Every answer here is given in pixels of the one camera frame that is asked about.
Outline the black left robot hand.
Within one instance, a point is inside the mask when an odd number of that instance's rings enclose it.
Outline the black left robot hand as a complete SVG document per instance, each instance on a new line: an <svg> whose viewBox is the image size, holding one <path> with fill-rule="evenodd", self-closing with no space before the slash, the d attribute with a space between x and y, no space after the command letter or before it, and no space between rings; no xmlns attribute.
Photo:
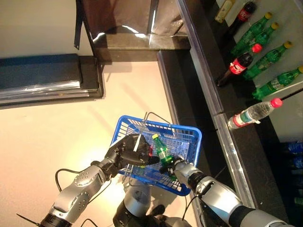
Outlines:
<svg viewBox="0 0 303 227"><path fill-rule="evenodd" d="M114 164L118 170L128 164L134 166L149 166L159 163L158 156L150 155L151 146L142 135L137 150L134 151L139 134L129 134L115 141L108 149L105 160Z"/></svg>

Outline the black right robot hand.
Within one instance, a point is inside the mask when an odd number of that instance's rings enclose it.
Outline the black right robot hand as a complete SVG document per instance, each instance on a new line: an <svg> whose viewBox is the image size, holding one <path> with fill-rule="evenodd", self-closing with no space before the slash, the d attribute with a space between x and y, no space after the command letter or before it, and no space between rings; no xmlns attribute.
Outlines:
<svg viewBox="0 0 303 227"><path fill-rule="evenodd" d="M175 164L178 164L180 162L186 162L184 157L182 155L173 156L170 161L165 163L160 169L159 172L161 174L167 174L170 178L170 180L175 181L177 178L174 174L175 170Z"/></svg>

